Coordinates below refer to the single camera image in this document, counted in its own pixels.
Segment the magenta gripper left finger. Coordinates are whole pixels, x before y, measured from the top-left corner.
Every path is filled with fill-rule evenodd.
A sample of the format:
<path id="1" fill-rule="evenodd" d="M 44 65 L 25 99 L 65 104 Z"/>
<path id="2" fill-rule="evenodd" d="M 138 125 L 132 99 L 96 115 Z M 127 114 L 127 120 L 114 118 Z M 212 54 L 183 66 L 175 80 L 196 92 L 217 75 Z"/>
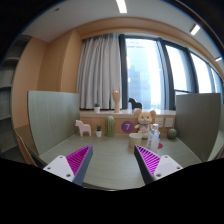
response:
<path id="1" fill-rule="evenodd" d="M 44 170 L 81 186 L 92 156 L 93 146 L 88 145 L 68 156 L 59 155 Z"/>

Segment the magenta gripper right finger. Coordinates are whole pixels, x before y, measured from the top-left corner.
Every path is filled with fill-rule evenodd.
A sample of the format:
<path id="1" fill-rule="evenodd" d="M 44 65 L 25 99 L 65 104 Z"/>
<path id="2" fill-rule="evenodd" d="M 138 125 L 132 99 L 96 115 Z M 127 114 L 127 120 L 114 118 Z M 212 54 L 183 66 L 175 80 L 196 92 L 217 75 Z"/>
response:
<path id="1" fill-rule="evenodd" d="M 145 184 L 160 180 L 182 169 L 182 166 L 170 156 L 159 156 L 139 145 L 134 146 L 134 155 Z"/>

